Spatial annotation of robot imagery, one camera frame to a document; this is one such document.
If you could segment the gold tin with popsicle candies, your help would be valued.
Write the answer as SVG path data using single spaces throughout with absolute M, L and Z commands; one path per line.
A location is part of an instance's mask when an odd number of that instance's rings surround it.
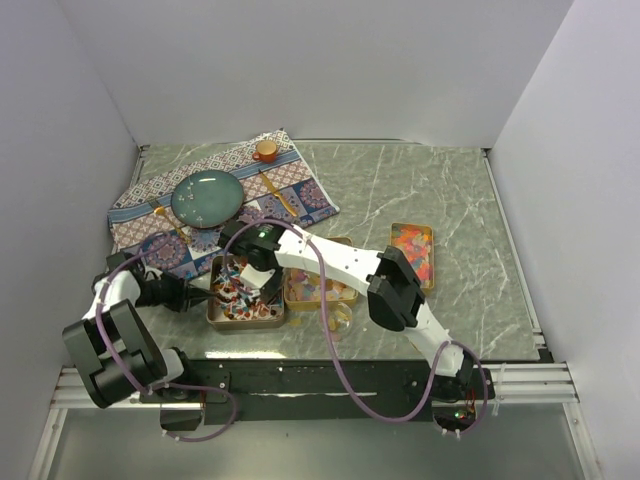
M 327 279 L 325 282 L 328 306 L 344 303 L 354 306 L 359 292 L 346 284 Z M 284 302 L 292 311 L 312 311 L 321 308 L 321 281 L 318 274 L 291 268 L 284 282 Z

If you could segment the gold tin with lollipops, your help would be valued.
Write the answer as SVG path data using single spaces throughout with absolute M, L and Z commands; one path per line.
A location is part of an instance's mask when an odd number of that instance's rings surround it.
M 283 288 L 265 301 L 258 291 L 242 292 L 240 274 L 247 262 L 229 255 L 227 268 L 222 269 L 223 256 L 212 260 L 207 321 L 218 331 L 260 330 L 279 328 L 285 322 Z

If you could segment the teal ceramic plate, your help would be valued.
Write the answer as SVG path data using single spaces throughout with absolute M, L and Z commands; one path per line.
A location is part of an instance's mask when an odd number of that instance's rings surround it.
M 171 208 L 187 226 L 208 229 L 231 219 L 244 201 L 244 189 L 234 175 L 204 170 L 190 174 L 175 187 Z

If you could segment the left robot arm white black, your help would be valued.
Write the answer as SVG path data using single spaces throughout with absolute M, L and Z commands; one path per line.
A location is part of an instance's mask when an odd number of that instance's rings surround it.
M 107 272 L 94 279 L 88 312 L 62 333 L 89 397 L 99 408 L 136 392 L 166 392 L 176 401 L 190 400 L 199 388 L 190 360 L 177 347 L 161 349 L 138 310 L 161 306 L 183 313 L 212 299 L 213 293 L 148 269 L 129 252 L 112 254 L 106 263 Z

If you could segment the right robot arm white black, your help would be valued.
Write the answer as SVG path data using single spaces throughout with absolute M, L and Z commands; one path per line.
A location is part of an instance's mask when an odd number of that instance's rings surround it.
M 432 313 L 421 283 L 404 253 L 360 249 L 310 234 L 278 220 L 228 223 L 218 245 L 226 254 L 244 257 L 261 273 L 300 269 L 325 276 L 365 296 L 370 319 L 379 327 L 403 333 L 435 374 L 436 398 L 463 400 L 473 385 L 473 360 L 453 343 Z

